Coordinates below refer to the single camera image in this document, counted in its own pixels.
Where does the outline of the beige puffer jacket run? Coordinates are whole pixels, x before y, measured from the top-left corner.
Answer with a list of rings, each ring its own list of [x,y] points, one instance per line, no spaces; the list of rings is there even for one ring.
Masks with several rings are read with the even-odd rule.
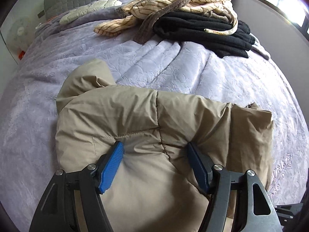
[[[272,174],[272,114],[198,95],[117,85],[107,64],[76,68],[57,96],[58,163],[79,171],[115,141],[124,157],[101,196],[114,231],[197,231],[208,199],[188,163],[185,146],[227,170],[252,169],[264,186]]]

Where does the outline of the lavender embossed bedspread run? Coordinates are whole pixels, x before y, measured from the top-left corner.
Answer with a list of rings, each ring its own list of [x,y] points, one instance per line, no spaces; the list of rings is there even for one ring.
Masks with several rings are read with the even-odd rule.
[[[1,97],[1,203],[19,231],[28,231],[36,206],[57,169],[55,99],[66,77],[94,58],[107,63],[116,83],[197,94],[272,112],[274,204],[298,203],[308,170],[308,128],[286,77],[273,60],[219,58],[196,43],[153,37],[134,43],[136,30],[115,38],[94,33],[117,16],[114,8],[61,25],[42,26]]]

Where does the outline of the white electric fan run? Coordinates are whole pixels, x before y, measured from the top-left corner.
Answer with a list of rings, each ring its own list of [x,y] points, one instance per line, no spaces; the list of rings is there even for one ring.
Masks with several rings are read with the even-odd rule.
[[[7,46],[14,54],[26,52],[35,38],[35,26],[28,17],[21,17],[12,24],[7,35]]]

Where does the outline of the black folded garment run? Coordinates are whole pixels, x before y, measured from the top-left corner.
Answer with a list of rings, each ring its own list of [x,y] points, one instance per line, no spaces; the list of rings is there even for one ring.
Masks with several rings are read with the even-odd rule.
[[[232,29],[232,25],[221,19],[175,11],[159,18],[152,29],[163,39],[201,44],[220,58],[225,56],[248,58],[247,52],[255,44],[249,26],[242,21],[238,23],[236,32],[231,35],[208,33],[205,28],[225,31]]]

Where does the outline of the cream leaf-shaped pillow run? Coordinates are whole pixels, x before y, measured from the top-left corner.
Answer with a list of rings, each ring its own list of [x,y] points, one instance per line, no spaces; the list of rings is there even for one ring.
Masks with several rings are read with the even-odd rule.
[[[97,0],[93,1],[92,3],[89,3],[87,5],[80,6],[78,8],[70,10],[66,15],[62,16],[60,19],[59,23],[61,25],[66,25],[68,23],[71,23],[75,21],[76,19],[90,14],[92,12],[101,10],[101,9],[106,9],[109,7],[114,7],[114,6],[120,6],[122,5],[122,2],[119,0]]]

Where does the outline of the cream striped fur-trimmed coat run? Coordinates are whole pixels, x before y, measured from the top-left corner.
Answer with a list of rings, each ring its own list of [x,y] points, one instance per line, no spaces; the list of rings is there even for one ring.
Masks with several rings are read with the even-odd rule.
[[[214,30],[206,27],[204,29],[206,33],[229,36],[238,28],[237,14],[233,9],[232,0],[133,0],[117,9],[121,18],[97,25],[94,32],[101,36],[115,37],[141,24],[134,41],[144,44],[151,38],[155,22],[163,15],[176,10],[222,19],[232,26],[228,30]]]

